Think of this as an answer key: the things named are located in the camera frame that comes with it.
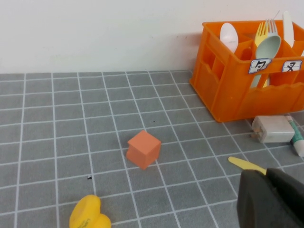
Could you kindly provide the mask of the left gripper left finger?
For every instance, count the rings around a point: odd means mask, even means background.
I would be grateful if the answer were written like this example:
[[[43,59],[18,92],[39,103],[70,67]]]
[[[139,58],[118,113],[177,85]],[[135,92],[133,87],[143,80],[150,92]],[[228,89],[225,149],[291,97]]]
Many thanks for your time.
[[[244,170],[240,176],[237,215],[242,228],[302,228],[282,205],[266,174]]]

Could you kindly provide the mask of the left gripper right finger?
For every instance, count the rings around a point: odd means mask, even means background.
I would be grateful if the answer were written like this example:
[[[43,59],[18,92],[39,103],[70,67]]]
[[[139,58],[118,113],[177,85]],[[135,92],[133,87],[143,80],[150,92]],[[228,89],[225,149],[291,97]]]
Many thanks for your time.
[[[304,224],[304,185],[285,172],[269,168],[267,178],[282,200],[287,213],[299,225]]]

